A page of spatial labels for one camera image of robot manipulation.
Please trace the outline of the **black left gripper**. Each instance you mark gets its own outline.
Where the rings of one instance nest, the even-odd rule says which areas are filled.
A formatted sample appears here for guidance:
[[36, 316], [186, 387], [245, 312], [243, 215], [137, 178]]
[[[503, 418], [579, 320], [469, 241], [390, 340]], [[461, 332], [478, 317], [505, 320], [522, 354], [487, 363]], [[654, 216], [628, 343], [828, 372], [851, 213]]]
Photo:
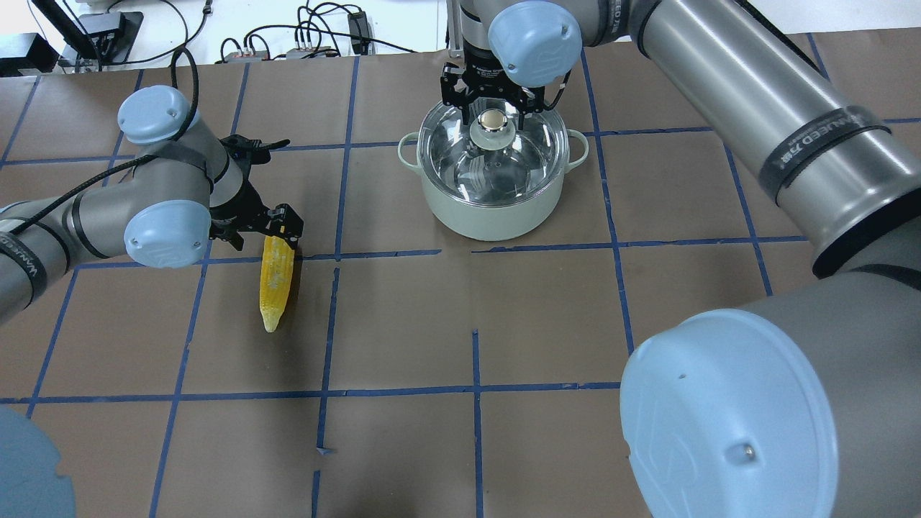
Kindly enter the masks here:
[[304, 223], [289, 204], [279, 204], [269, 209], [249, 181], [251, 167], [271, 161], [271, 152], [290, 145], [289, 139], [263, 143], [242, 135], [228, 135], [220, 140], [232, 163], [241, 170], [241, 184], [232, 190], [233, 197], [226, 203], [211, 207], [210, 240], [229, 243], [242, 250], [243, 232], [257, 232], [267, 237], [279, 238], [291, 250], [296, 250], [303, 235]]

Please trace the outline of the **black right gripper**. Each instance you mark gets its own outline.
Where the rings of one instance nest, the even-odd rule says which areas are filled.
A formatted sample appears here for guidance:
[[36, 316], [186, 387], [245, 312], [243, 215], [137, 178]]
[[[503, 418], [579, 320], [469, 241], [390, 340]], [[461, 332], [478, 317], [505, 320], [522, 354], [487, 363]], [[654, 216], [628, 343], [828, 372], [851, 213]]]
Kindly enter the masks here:
[[521, 86], [515, 83], [500, 63], [473, 61], [463, 67], [446, 62], [440, 76], [441, 102], [460, 112], [463, 127], [473, 121], [475, 101], [480, 98], [503, 99], [517, 110], [516, 129], [523, 130], [529, 114], [555, 108], [544, 98], [544, 86]]

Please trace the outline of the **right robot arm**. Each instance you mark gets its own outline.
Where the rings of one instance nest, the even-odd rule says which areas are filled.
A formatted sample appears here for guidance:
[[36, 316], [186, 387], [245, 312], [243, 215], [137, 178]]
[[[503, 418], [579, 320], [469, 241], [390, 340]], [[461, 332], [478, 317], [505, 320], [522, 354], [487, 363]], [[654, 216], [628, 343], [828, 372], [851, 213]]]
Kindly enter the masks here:
[[641, 517], [622, 436], [627, 368], [694, 314], [813, 291], [812, 246], [711, 130], [670, 127], [687, 105], [623, 42], [585, 50], [596, 125], [555, 213], [506, 242], [430, 220], [452, 360], [444, 443], [466, 474], [431, 476], [425, 517]]

